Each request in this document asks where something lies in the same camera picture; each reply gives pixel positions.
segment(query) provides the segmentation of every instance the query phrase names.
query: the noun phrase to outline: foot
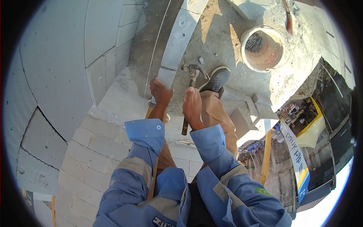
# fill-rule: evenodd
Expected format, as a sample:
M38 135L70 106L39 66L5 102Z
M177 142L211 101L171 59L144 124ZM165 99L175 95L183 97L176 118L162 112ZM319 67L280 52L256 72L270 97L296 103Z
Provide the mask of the foot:
M230 75L231 73L228 69L219 69L213 74L211 80L200 90L200 92L213 91L218 93L227 82Z

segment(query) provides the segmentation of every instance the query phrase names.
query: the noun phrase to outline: tarp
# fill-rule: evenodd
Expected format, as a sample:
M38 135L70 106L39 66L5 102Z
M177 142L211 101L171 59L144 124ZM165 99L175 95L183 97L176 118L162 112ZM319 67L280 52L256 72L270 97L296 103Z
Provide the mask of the tarp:
M297 134L296 138L297 144L300 147L315 148L320 133L325 129L325 120L318 104L312 97L310 97L310 99L313 101L318 115L299 134Z
M287 126L285 121L281 122L280 127L281 132L285 138L287 147L289 148L290 158L293 163L298 191L298 202L300 204L305 194L308 192L307 186L309 185L310 181L310 173L307 168L301 148L297 144L295 134L291 131L290 127Z

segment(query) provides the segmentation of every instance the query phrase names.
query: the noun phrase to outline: hammer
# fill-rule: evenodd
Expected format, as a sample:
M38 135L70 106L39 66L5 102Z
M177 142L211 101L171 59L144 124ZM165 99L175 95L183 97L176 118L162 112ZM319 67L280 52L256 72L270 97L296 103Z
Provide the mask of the hammer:
M207 72L200 65L194 65L194 64L182 65L181 70L184 72L189 70L189 76L190 76L189 87L195 87L195 81L198 77L198 74L196 75L197 70L199 70L201 73L203 73L203 75L206 79L209 78ZM181 134L187 135L187 131L188 131L188 121L184 117L183 129L181 130Z

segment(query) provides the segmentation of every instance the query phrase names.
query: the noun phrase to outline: black shoe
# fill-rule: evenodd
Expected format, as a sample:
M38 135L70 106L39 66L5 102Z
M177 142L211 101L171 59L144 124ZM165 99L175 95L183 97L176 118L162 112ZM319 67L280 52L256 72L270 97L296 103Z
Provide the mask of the black shoe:
M211 80L199 92L213 91L218 93L223 85L227 82L230 75L231 72L228 69L219 69L212 75Z

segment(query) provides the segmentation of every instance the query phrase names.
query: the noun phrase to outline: blue and white banner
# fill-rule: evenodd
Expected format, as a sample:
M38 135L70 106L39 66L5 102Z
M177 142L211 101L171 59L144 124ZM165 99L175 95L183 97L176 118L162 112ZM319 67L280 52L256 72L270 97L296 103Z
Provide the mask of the blue and white banner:
M280 128L282 134L284 135L287 147L289 148L291 161L293 162L297 191L299 195L298 201L300 204L307 193L307 186L309 185L310 181L309 169L307 168L301 148L296 142L295 134L284 121L281 122Z

